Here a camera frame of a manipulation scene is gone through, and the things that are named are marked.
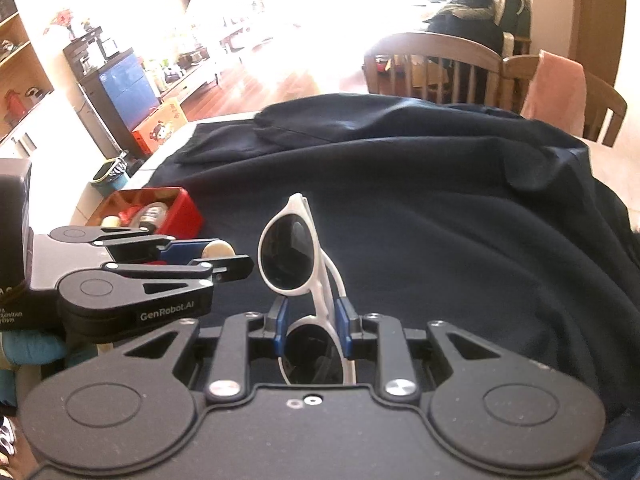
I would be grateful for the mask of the blue gloved left hand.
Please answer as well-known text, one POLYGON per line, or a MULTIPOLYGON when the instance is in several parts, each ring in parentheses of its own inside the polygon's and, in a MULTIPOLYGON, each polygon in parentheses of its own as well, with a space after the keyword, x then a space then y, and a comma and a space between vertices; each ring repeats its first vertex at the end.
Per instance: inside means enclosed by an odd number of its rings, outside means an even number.
POLYGON ((75 366, 98 355, 94 344, 68 342, 38 332, 14 330, 1 334, 1 406, 16 408, 16 374, 26 365, 41 366, 62 360, 65 367, 75 366))

